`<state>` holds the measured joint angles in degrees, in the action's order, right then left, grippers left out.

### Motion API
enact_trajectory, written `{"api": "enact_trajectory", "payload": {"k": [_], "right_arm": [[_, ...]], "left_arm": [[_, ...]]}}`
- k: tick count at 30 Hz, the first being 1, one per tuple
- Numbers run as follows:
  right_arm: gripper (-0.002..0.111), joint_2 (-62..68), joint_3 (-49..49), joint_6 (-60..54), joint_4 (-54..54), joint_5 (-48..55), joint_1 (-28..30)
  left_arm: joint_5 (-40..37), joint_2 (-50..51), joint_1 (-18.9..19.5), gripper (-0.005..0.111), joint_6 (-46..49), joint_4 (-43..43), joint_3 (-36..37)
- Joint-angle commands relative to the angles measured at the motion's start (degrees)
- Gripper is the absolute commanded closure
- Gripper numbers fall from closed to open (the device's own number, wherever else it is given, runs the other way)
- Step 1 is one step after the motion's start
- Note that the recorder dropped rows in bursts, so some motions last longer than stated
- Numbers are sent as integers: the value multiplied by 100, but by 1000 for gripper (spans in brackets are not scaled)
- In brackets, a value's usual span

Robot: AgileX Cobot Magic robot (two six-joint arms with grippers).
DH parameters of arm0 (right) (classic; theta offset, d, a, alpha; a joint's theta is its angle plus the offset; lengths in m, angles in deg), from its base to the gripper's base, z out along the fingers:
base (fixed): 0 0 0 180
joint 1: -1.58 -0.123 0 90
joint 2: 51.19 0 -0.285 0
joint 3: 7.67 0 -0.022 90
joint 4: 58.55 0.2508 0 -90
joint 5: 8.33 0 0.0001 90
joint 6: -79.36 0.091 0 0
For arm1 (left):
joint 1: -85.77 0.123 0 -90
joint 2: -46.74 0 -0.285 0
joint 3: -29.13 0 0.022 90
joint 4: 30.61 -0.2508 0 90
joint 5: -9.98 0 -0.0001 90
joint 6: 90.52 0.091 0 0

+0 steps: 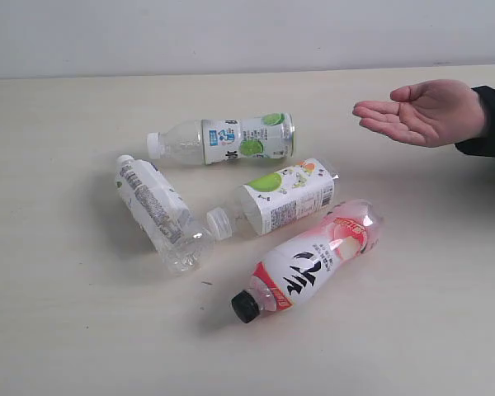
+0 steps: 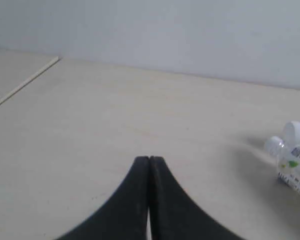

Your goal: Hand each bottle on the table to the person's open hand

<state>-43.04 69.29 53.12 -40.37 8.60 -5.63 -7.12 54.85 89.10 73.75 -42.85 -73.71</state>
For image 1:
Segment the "person's open bare hand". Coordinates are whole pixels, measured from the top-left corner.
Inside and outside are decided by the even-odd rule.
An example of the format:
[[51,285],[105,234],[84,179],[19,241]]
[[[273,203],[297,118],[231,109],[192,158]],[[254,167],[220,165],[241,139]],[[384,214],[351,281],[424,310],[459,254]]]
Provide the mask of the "person's open bare hand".
[[394,141],[437,148],[486,134],[487,116],[478,93],[456,80],[399,87],[389,101],[360,101],[359,125]]

